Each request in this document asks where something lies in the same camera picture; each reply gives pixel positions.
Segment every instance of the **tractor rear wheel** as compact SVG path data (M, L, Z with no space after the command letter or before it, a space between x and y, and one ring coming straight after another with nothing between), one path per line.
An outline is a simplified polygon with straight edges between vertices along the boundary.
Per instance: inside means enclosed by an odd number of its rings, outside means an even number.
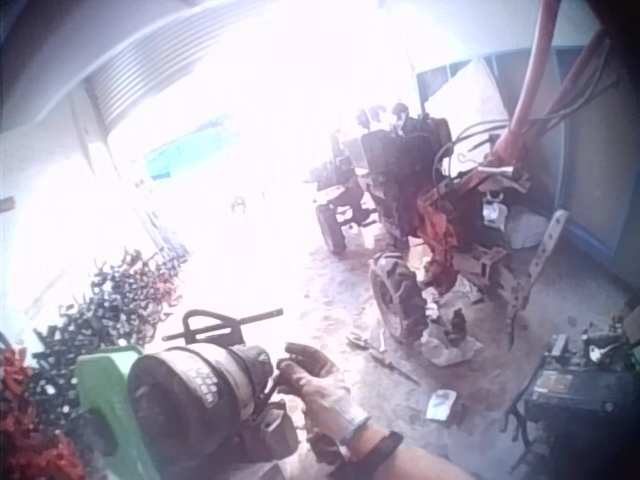
M316 207L316 217L324 243L331 253L339 255L347 249L344 232L336 218L336 212L331 206L323 204Z
M399 253L381 253L370 264L369 279L380 315L389 333L400 343L413 343L427 328L426 301Z

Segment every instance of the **dirty floor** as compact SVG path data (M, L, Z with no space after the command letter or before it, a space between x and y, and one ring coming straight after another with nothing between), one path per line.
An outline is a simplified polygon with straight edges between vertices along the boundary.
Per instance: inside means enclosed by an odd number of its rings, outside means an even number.
M286 341L317 346L344 370L353 396L379 425L477 478L522 478L524 469L509 474L522 447L511 442L510 433L499 431L504 408L551 336L568 332L576 341L589 322L606 322L624 301L623 289L589 258L560 245L518 321L512 351L503 305L472 306L464 294L451 294L445 304L463 306L469 334L484 348L467 363L438 368L387 334L388 355L419 379L421 387L416 387L345 343L352 330L379 342L381 321L368 280L368 261L383 244L379 227L347 232L348 250L335 257L324 247L308 199L300 189L264 204L248 204L245 214L194 212L199 219L216 221L199 221L180 232L193 250L184 275L184 301L157 338L179 330L180 312L189 308L242 317L282 307L284 316L246 327L248 343L265 346L274 359L283 355ZM166 346L156 342L151 349ZM425 419L430 396L441 388L458 392L464 405L457 425ZM290 400L289 405L301 425L299 404ZM324 478L327 472L304 445L285 463L292 479Z

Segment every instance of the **corrugated metal wall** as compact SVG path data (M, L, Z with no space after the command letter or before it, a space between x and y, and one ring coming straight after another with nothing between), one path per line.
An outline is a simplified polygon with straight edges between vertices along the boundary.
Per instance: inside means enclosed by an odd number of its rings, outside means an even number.
M212 45L272 0L237 0L176 20L133 42L90 77L107 131L140 102L188 75Z

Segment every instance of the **green machine part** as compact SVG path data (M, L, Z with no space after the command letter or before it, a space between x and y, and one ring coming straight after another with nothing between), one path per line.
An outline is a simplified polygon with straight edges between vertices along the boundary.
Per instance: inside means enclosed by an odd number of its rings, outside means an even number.
M114 444L101 453L110 473L122 480L160 480L127 390L131 365L141 355L142 350L136 346L109 347L83 355L76 363L80 404L101 427L93 433L108 437Z

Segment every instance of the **work glove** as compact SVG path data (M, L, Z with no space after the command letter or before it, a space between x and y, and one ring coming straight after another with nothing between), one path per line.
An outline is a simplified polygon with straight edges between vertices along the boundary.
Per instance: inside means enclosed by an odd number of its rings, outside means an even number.
M341 445L369 421L369 415L357 405L337 365L317 348L288 343L289 358L278 362L282 393L302 399L305 419L312 427Z

